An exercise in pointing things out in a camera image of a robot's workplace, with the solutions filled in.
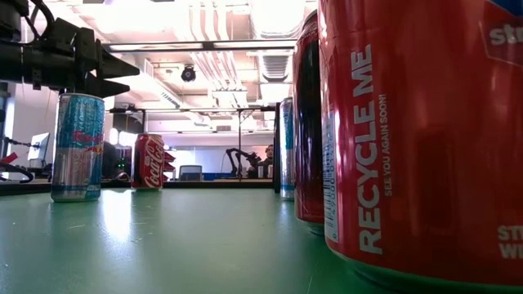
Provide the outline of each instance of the dome camera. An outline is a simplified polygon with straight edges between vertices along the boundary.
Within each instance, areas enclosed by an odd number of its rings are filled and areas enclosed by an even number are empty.
[[[186,65],[183,72],[181,73],[181,79],[184,82],[192,82],[196,79],[196,72],[194,71],[194,65]]]

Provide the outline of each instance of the label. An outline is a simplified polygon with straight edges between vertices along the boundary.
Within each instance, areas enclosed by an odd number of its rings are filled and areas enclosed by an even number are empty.
[[[161,186],[160,176],[163,174],[163,142],[154,136],[149,136],[145,143],[145,165],[149,173],[144,176],[145,184],[150,188]]]
[[[337,231],[337,187],[336,187],[336,145],[334,140],[334,111],[329,110],[322,130],[324,169],[324,213],[325,237],[338,241]]]
[[[480,22],[489,58],[523,66],[523,2],[490,0]]]
[[[358,198],[358,225],[360,227],[360,250],[383,254],[379,245],[382,239],[382,223],[379,208],[378,143],[376,135],[376,105],[373,101],[372,46],[364,51],[351,53],[352,80],[355,82],[354,97],[354,144],[358,175],[356,191]]]

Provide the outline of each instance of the dark red can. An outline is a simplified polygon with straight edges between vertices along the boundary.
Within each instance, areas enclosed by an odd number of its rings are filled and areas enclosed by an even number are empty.
[[[293,57],[296,217],[324,234],[318,14],[306,19]]]
[[[325,237],[361,274],[523,292],[522,16],[320,0]]]
[[[140,134],[132,150],[133,189],[163,187],[163,140],[160,135]]]

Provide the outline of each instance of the coca-cola can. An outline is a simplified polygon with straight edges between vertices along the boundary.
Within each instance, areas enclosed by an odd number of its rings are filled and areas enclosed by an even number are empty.
[[[132,149],[133,189],[163,187],[163,140],[160,135],[140,134]]]

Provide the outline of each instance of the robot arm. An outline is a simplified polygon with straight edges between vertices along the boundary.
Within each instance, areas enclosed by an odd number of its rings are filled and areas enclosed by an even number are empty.
[[[240,167],[240,170],[236,167],[235,165],[235,162],[234,160],[232,159],[232,156],[231,154],[233,152],[236,152],[236,159],[238,160],[238,165]],[[240,149],[237,149],[237,148],[231,148],[231,149],[228,149],[226,150],[226,153],[227,153],[227,156],[229,157],[229,160],[230,160],[230,165],[232,166],[232,171],[231,173],[235,176],[237,176],[236,174],[241,172],[241,159],[240,157],[241,156],[244,156],[247,161],[250,163],[251,167],[256,167],[258,165],[258,163],[262,160],[259,156],[257,156],[256,153],[251,153],[251,154],[248,154],[247,152],[245,151],[242,151]]]
[[[46,16],[47,27],[32,42],[20,43],[20,18],[34,28],[28,1],[0,0],[0,81],[102,98],[129,91],[129,86],[105,79],[138,75],[138,68],[108,53],[92,29],[54,20],[42,0],[30,1]]]

